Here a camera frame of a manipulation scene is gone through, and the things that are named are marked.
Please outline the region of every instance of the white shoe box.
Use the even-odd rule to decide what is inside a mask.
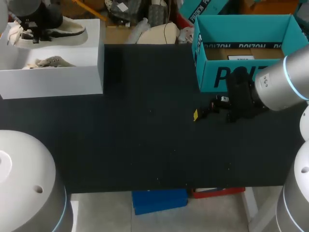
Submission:
[[[0,38],[0,95],[3,99],[103,94],[104,31],[99,19],[76,20],[86,27],[87,41],[76,46],[18,48],[8,42],[9,23]],[[23,70],[35,59],[61,56],[76,67]]]

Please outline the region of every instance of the black mat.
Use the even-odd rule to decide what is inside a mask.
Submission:
[[[306,105],[225,123],[193,122],[199,93],[191,47],[109,45],[105,95],[0,101],[0,129],[52,153],[71,193],[282,185],[303,143]]]

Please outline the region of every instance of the screw hole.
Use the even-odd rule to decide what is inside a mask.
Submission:
[[[34,186],[33,189],[34,189],[34,191],[36,191],[37,193],[43,193],[43,189],[42,189],[41,186],[36,185],[36,186]]]
[[[307,173],[309,172],[309,167],[304,167],[302,170],[301,170],[301,173]]]

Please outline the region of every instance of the black cable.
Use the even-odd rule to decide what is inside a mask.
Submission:
[[[166,40],[166,36],[165,36],[165,28],[166,28],[167,25],[168,25],[168,24],[166,24],[165,27],[164,27],[164,38],[165,38],[166,44],[168,44],[168,42],[167,42],[167,40]]]

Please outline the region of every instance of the teal shoe box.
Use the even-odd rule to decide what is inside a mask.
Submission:
[[[225,78],[243,66],[253,80],[263,68],[280,58],[213,60],[205,51],[282,53],[306,46],[308,40],[292,15],[200,15],[195,21],[192,52],[201,92],[226,92]]]
[[[198,15],[217,15],[228,0],[184,0],[179,12],[191,23]]]

